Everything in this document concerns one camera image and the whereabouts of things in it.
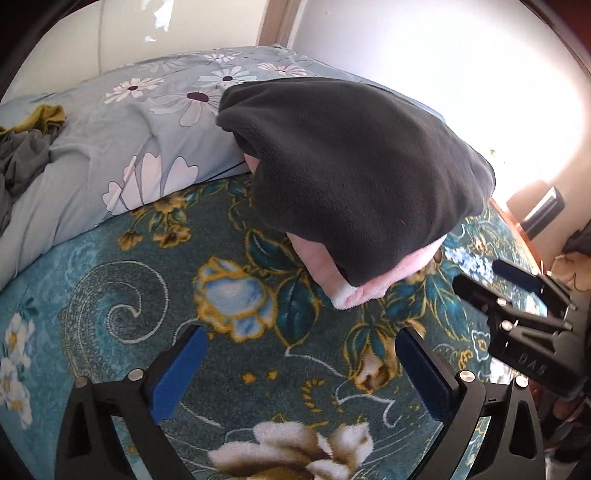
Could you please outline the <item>person's right hand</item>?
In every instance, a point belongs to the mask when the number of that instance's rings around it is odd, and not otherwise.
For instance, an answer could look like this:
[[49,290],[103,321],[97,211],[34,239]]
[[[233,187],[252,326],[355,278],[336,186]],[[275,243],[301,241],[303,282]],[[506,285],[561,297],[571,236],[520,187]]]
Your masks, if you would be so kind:
[[578,396],[565,400],[534,383],[530,387],[542,437],[547,447],[558,445],[572,431],[574,423],[590,408],[588,397]]

